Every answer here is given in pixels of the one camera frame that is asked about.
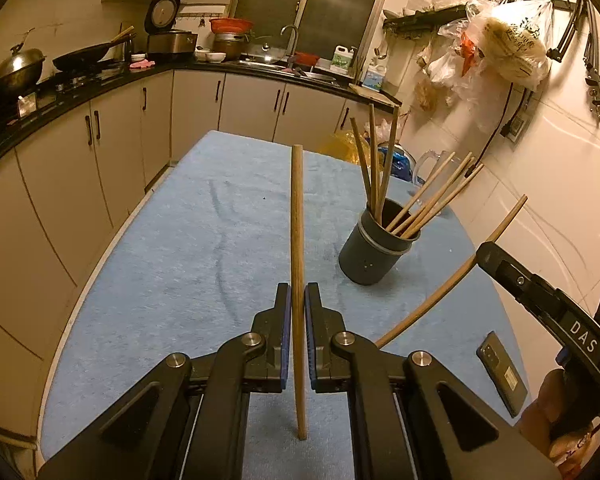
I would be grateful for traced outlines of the person right hand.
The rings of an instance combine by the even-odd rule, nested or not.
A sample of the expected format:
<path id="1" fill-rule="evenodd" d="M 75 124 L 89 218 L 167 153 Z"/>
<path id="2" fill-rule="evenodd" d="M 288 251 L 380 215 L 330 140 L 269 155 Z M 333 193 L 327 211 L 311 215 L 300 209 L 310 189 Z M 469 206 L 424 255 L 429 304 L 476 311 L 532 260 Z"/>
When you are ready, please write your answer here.
<path id="1" fill-rule="evenodd" d="M 563 479 L 600 479 L 600 413 L 561 368 L 545 376 L 516 428 Z"/>

